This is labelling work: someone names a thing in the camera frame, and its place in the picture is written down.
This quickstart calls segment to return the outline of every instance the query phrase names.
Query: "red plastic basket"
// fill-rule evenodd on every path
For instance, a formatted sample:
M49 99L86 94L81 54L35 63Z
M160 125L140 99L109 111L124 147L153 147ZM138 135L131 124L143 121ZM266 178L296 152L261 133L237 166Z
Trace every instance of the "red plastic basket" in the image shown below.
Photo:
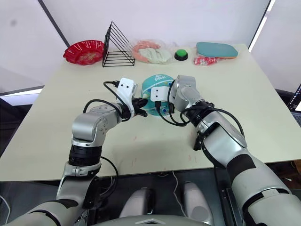
M102 41L80 41L67 48L63 57L73 64L91 65L102 59L103 48L104 44Z

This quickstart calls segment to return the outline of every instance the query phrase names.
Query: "gray floor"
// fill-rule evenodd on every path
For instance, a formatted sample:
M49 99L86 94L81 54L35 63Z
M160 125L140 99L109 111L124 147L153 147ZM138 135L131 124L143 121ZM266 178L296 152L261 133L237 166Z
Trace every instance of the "gray floor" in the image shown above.
M212 169L190 170L175 172L179 179L177 195L181 199L182 185L185 181L191 181L203 191L210 208L213 212L215 225L224 226L221 204ZM175 200L173 190L175 178L171 173L166 177L159 177L157 174L145 174L139 176L120 177L118 186L113 195L109 198L106 206L106 214L103 218L117 218L123 205L130 195L140 189L148 187L155 191L156 203L155 214L171 214L182 216L180 207ZM4 196L11 206L9 222L16 217L26 213L38 204L55 199L57 187L34 182L2 182L0 194ZM0 207L0 223L3 225L7 215L7 208L4 203Z

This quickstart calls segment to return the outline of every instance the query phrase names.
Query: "green button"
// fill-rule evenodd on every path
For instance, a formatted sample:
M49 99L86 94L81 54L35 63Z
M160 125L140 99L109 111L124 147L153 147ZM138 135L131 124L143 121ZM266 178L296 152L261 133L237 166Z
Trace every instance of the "green button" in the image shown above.
M176 51L176 54L177 54L179 57L184 57L184 56L187 55L187 52L186 52L186 50L184 50L184 49L178 49L178 50Z

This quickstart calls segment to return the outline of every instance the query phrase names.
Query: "black wire rack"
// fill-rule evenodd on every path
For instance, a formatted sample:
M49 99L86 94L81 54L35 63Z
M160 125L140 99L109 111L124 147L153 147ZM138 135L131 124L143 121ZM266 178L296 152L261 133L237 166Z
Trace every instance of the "black wire rack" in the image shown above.
M109 51L110 41L119 51ZM104 38L103 67L134 66L132 48L129 40L112 21Z

